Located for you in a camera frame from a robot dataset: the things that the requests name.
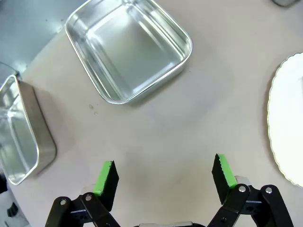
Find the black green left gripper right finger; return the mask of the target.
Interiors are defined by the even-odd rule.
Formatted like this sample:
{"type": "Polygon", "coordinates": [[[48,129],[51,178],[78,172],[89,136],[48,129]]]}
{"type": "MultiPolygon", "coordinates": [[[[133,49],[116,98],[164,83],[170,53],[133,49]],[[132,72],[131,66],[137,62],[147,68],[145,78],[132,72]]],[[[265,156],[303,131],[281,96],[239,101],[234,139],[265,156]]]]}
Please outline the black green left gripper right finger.
{"type": "Polygon", "coordinates": [[[279,189],[272,184],[257,190],[239,183],[225,155],[216,154],[212,168],[221,207],[209,227],[232,227],[240,215],[250,215],[258,227],[292,227],[293,222],[279,189]]]}

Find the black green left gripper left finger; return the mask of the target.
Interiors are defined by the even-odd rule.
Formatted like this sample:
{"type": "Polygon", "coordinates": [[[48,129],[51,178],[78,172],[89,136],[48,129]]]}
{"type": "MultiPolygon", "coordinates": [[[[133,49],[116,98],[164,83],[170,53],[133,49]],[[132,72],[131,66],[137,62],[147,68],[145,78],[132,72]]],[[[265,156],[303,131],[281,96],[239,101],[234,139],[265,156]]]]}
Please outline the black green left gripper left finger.
{"type": "Polygon", "coordinates": [[[71,200],[61,196],[54,200],[46,227],[82,227],[92,223],[96,227],[118,227],[110,214],[119,181],[114,161],[103,164],[92,192],[71,200]]]}

